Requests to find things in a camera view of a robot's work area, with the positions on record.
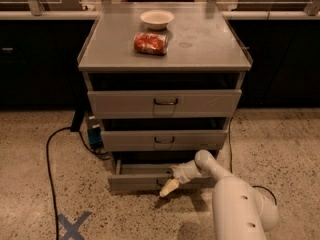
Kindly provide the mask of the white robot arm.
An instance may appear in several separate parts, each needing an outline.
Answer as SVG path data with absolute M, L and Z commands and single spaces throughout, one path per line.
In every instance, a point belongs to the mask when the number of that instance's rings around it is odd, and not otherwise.
M 193 160 L 172 170 L 173 176 L 159 193 L 161 197 L 193 179 L 215 180 L 212 209 L 216 240 L 267 240 L 266 232 L 277 226 L 277 204 L 223 168 L 209 151 L 199 150 Z

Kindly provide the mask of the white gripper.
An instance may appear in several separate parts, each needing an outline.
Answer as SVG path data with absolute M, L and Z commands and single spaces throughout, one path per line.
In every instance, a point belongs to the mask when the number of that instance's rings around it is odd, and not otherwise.
M 173 178 L 169 179 L 162 187 L 159 195 L 165 197 L 179 187 L 180 184 L 186 184 L 196 178 L 201 178 L 202 175 L 199 171 L 194 160 L 186 163 L 175 165 L 172 167 Z

